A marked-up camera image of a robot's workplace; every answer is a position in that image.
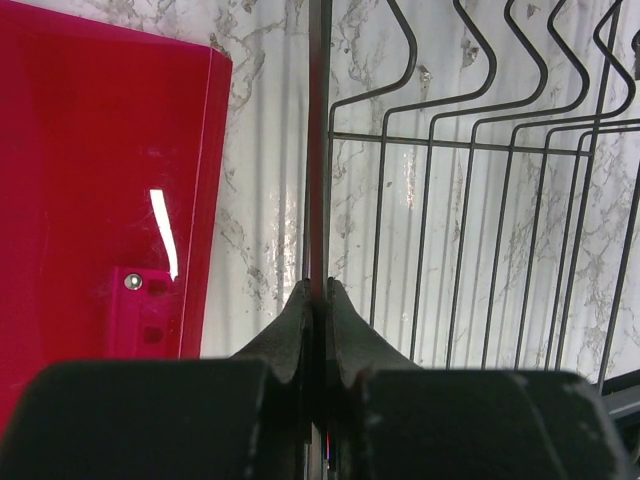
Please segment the grey wire dish rack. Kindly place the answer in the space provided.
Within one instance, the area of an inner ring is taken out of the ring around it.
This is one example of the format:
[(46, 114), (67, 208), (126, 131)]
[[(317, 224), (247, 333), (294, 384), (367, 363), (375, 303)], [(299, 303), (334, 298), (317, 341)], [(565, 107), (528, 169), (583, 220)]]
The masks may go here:
[(616, 56), (614, 43), (623, 5), (613, 2), (593, 30), (603, 58), (601, 75), (616, 74), (627, 94), (613, 110), (597, 105), (579, 113), (591, 85), (586, 66), (555, 26), (564, 5), (556, 2), (546, 33), (578, 80), (575, 99), (535, 110), (534, 98), (483, 104), (498, 72), (498, 57), (461, 2), (454, 10), (487, 59), (483, 82), (473, 91), (420, 102), (431, 108), (428, 134), (414, 145), (425, 152), (420, 234), (413, 291), (410, 345), (401, 352), (419, 370), (361, 374), (349, 389), (327, 360), (328, 255), (333, 148), (353, 134), (335, 128), (338, 104), (328, 99), (332, 5), (309, 5), (310, 105), (304, 270), (314, 302), (318, 378), (327, 409), (321, 429), (324, 460), (332, 479), (631, 479), (637, 460), (623, 446), (605, 409), (600, 385), (562, 368), (563, 348), (579, 247), (587, 212), (595, 154), (573, 149), (573, 176), (548, 333), (545, 364), (521, 366), (525, 339), (512, 343), (513, 365), (480, 362), (461, 369), (454, 361), (458, 336), (479, 348), (483, 359), (498, 355), (504, 341), (494, 329), (494, 310), (508, 302), (501, 257), (506, 216), (518, 203), (509, 189), (517, 160), (547, 162), (550, 146), (518, 144), (519, 134), (541, 128), (547, 138), (580, 133), (595, 146), (607, 133), (634, 130), (626, 117), (635, 94), (632, 70)]

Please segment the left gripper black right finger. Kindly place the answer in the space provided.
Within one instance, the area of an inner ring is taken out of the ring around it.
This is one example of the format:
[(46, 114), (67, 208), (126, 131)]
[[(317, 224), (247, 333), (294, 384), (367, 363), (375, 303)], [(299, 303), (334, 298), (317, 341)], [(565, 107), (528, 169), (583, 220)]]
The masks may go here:
[(358, 314), (339, 280), (330, 278), (327, 287), (327, 360), (343, 387), (366, 372), (420, 369)]

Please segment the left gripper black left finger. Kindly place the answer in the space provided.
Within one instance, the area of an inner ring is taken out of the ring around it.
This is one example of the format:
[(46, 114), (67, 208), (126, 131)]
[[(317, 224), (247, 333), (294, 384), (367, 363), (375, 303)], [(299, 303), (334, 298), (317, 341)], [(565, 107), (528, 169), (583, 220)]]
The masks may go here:
[(232, 360), (260, 359), (280, 383), (290, 383), (299, 370), (305, 331), (313, 324), (310, 282), (298, 281), (280, 314)]

